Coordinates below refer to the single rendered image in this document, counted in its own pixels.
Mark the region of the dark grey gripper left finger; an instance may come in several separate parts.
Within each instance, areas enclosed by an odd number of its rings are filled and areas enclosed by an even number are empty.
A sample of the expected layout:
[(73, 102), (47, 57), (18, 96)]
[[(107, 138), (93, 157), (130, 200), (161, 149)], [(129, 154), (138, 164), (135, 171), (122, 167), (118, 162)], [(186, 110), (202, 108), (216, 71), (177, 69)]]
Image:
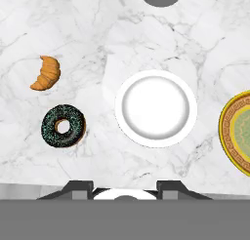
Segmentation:
[(40, 197), (40, 200), (92, 200), (92, 180), (71, 180), (61, 190)]

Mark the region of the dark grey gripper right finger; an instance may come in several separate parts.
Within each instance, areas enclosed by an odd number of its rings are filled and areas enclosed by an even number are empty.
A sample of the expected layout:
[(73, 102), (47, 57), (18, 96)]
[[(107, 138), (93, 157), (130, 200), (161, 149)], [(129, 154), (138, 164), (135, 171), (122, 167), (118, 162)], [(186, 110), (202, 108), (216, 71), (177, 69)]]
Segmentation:
[(159, 200), (210, 200), (210, 197), (188, 190), (180, 180), (159, 180), (156, 188)]

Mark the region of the white round object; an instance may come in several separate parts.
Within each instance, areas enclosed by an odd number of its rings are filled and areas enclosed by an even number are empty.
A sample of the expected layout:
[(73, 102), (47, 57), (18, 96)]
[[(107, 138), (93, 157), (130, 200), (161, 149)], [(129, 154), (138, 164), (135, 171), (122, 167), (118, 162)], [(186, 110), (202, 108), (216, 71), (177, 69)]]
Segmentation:
[(140, 189), (108, 189), (95, 196), (95, 200), (155, 200), (155, 197)]

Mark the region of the dark sprinkled doughnut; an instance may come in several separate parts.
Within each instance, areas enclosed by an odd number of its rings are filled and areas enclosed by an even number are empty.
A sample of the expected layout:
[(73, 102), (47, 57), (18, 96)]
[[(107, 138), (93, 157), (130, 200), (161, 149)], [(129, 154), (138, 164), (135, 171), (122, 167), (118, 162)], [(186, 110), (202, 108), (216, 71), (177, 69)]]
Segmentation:
[[(66, 120), (69, 129), (60, 133), (56, 125)], [(84, 135), (86, 120), (84, 114), (70, 104), (59, 104), (50, 109), (41, 124), (41, 136), (52, 147), (70, 147), (76, 144)]]

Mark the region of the white plate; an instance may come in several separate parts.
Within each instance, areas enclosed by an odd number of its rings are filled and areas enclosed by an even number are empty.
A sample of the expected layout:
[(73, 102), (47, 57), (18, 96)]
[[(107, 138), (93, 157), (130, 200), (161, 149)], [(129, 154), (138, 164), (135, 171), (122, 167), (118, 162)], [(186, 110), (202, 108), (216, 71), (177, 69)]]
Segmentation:
[(115, 118), (132, 141), (146, 147), (167, 147), (191, 132), (197, 102), (182, 78), (169, 71), (146, 70), (121, 85), (115, 98)]

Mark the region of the yellow patterned plate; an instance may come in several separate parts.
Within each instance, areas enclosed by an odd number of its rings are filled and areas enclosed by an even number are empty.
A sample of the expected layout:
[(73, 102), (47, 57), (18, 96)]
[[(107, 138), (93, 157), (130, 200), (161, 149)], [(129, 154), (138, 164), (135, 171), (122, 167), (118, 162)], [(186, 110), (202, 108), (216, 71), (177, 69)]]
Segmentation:
[(232, 164), (250, 177), (250, 91), (233, 97), (223, 108), (219, 138)]

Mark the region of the golden croissant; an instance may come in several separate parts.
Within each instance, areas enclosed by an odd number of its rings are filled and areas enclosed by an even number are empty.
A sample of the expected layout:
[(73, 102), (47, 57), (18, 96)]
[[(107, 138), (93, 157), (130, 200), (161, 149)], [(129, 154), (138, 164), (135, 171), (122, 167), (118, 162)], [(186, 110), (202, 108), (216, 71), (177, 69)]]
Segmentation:
[(52, 57), (41, 56), (42, 67), (36, 81), (30, 85), (31, 90), (46, 91), (51, 89), (61, 77), (60, 63)]

